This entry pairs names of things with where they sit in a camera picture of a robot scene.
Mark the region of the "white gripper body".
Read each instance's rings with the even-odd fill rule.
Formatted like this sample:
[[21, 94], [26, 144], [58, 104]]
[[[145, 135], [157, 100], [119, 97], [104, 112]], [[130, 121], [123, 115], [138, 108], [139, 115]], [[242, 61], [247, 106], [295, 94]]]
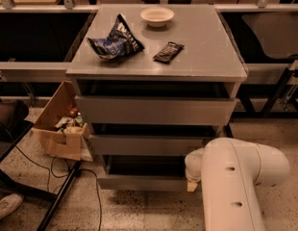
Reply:
[[204, 149], [199, 148], [191, 151], [185, 157], [186, 179], [190, 182], [199, 182], [201, 180], [203, 153]]

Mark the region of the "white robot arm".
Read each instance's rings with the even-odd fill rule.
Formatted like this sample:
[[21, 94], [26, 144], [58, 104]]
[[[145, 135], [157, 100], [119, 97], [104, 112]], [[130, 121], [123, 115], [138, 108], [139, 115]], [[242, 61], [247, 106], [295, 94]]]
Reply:
[[265, 231], [255, 187], [274, 187], [290, 172], [279, 149], [218, 138], [185, 157], [187, 189], [202, 189], [206, 231]]

